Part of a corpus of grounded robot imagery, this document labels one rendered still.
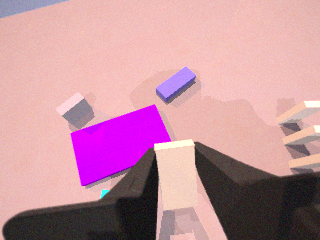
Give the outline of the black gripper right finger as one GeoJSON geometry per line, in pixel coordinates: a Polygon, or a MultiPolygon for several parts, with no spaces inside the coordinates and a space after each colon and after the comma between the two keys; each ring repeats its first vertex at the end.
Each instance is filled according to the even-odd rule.
{"type": "Polygon", "coordinates": [[[287,240],[294,210],[320,204],[320,171],[277,176],[194,144],[199,178],[227,240],[287,240]]]}

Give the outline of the magenta flat rectangular block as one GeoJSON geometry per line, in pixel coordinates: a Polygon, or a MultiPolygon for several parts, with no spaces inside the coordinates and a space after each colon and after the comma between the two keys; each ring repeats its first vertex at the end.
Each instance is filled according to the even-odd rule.
{"type": "Polygon", "coordinates": [[[156,105],[71,133],[81,186],[134,166],[154,144],[172,142],[156,105]]]}

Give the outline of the purple rectangular block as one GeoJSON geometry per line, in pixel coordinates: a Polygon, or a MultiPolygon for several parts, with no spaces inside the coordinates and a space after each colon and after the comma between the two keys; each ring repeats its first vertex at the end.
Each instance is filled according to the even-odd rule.
{"type": "Polygon", "coordinates": [[[194,74],[189,68],[185,66],[183,69],[181,69],[176,74],[160,84],[158,87],[156,87],[156,93],[165,102],[167,102],[182,89],[192,83],[195,78],[196,74],[194,74]]]}

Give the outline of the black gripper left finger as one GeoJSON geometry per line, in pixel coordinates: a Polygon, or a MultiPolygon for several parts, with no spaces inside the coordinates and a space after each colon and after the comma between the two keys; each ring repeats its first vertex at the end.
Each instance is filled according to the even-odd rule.
{"type": "Polygon", "coordinates": [[[4,240],[156,240],[159,175],[154,147],[96,201],[35,208],[7,219],[4,240]]]}

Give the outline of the cyan rectangular block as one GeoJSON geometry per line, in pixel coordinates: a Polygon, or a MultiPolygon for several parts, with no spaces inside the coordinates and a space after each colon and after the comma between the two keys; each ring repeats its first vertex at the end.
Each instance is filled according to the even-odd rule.
{"type": "Polygon", "coordinates": [[[101,197],[103,197],[109,190],[102,190],[101,197]]]}

